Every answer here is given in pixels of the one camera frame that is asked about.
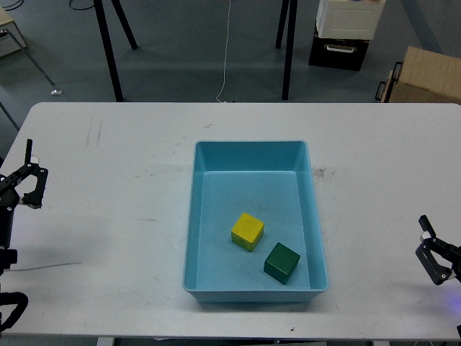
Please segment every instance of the white cable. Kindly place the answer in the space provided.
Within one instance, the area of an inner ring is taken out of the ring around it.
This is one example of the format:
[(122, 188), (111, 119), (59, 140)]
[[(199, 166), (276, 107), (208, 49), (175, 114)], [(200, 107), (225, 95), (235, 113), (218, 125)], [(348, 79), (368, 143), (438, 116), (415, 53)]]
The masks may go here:
[(229, 22), (231, 18), (231, 2), (232, 0), (229, 0), (229, 10), (228, 10), (228, 34), (227, 37), (225, 38), (225, 53), (224, 53), (224, 72), (223, 72), (223, 86), (221, 87), (221, 91), (216, 97), (216, 101), (219, 103), (223, 103), (222, 101), (219, 100), (219, 96), (223, 93), (224, 86), (225, 86), (225, 66), (228, 60), (228, 42), (229, 42)]

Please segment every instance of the black stand leg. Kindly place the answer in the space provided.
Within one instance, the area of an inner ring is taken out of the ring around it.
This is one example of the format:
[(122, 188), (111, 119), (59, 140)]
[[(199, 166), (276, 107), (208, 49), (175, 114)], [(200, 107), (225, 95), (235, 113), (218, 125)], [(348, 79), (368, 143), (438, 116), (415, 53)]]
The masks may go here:
[(122, 24), (123, 30), (125, 31), (125, 35), (127, 35), (127, 39), (130, 43), (131, 49), (136, 49), (138, 47), (138, 44), (136, 43), (135, 36), (133, 35), (130, 25), (128, 24), (127, 17), (125, 16), (122, 5), (120, 4), (120, 0), (112, 0), (112, 5), (114, 5), (118, 19)]
[[(104, 7), (102, 6), (102, 0), (94, 0), (93, 3), (94, 11), (96, 12), (96, 17), (98, 19), (99, 31), (101, 32), (102, 44), (106, 53), (107, 65), (109, 67), (109, 74), (112, 80), (112, 86), (114, 88), (115, 99), (118, 102), (121, 102), (123, 101), (122, 87), (120, 86), (120, 80), (118, 78), (117, 65), (115, 64), (114, 51), (112, 50), (112, 43), (110, 42), (109, 29), (107, 28)], [(115, 11), (117, 12), (119, 20), (122, 23), (123, 30), (127, 35), (131, 48), (136, 49), (138, 45), (136, 44), (133, 33), (131, 32), (130, 25), (128, 24), (127, 18), (122, 9), (122, 5), (120, 5), (118, 0), (112, 0), (112, 4), (114, 5)]]
[(282, 99), (287, 100), (290, 91), (291, 63), (293, 58), (293, 45), (295, 42), (297, 0), (283, 0), (282, 11), (280, 13), (279, 30), (275, 46), (280, 48), (282, 44), (283, 29), (287, 18), (288, 4), (290, 4), (290, 14), (288, 15), (287, 31), (287, 51), (285, 53), (285, 69), (283, 71)]
[(288, 5), (290, 0), (282, 1), (282, 10), (280, 11), (279, 29), (277, 31), (277, 39), (275, 40), (275, 48), (280, 49), (282, 46), (283, 30), (285, 30), (285, 22), (287, 21)]

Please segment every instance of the tabletop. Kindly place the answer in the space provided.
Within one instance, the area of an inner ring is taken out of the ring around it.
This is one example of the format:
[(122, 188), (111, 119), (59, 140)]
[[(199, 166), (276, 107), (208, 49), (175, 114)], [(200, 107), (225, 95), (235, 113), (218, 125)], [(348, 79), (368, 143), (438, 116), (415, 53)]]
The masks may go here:
[[(12, 334), (457, 340), (461, 286), (415, 255), (420, 215), (461, 243), (461, 107), (444, 104), (42, 103), (1, 173), (49, 170), (41, 209), (19, 205), (29, 297)], [(198, 303), (182, 287), (197, 141), (308, 144), (329, 289), (310, 303)], [(18, 191), (33, 189), (26, 179)]]

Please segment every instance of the robotic arm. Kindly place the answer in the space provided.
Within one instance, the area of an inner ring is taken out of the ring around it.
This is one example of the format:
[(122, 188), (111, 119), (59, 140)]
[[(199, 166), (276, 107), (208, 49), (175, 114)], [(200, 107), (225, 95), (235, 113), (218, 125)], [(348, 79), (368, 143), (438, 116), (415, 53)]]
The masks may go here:
[[(419, 224), (423, 229), (421, 245), (416, 249), (416, 256), (426, 269), (429, 277), (436, 285), (456, 278), (461, 282), (461, 247), (448, 244), (437, 238), (434, 229), (427, 216), (419, 218)], [(452, 267), (444, 267), (435, 260), (432, 252), (439, 254), (442, 258), (452, 263)]]
[[(42, 206), (48, 170), (40, 167), (38, 164), (32, 163), (31, 158), (32, 140), (28, 139), (24, 166), (11, 173), (8, 177), (0, 174), (0, 276), (11, 265), (17, 263), (17, 250), (9, 248), (14, 209), (18, 204), (24, 204), (33, 209), (41, 208)], [(14, 188), (30, 175), (37, 177), (35, 190), (25, 193), (22, 198), (19, 198)], [(5, 329), (13, 327), (26, 309), (27, 303), (28, 298), (23, 293), (0, 293), (0, 306), (17, 305), (4, 323), (1, 323), (0, 313), (0, 333)]]

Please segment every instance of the light blue plastic tray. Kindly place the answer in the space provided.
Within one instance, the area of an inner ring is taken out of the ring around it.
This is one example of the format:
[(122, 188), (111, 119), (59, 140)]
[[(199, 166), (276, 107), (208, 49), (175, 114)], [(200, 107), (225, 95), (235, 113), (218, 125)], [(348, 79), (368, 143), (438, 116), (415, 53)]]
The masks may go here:
[[(231, 240), (243, 212), (264, 222), (253, 252)], [(263, 271), (277, 242), (301, 256), (286, 285)], [(202, 302), (306, 302), (327, 289), (305, 142), (197, 143), (183, 284)]]

